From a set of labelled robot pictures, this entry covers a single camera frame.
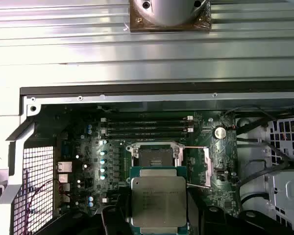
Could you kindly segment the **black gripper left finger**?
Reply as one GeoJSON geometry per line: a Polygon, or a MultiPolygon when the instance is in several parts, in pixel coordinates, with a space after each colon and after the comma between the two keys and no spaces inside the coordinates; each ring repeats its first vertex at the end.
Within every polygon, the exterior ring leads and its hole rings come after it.
{"type": "Polygon", "coordinates": [[[100,214],[88,215],[78,209],[71,210],[47,223],[37,235],[131,235],[129,215],[131,189],[119,189],[115,205],[103,207],[100,214]]]}

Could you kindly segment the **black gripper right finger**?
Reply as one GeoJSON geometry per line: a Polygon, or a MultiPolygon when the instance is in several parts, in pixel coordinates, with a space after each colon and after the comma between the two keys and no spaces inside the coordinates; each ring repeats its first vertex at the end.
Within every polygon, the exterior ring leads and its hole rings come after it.
{"type": "Polygon", "coordinates": [[[188,221],[196,235],[293,235],[294,231],[258,211],[237,217],[217,206],[208,206],[195,188],[187,189],[188,221]]]}

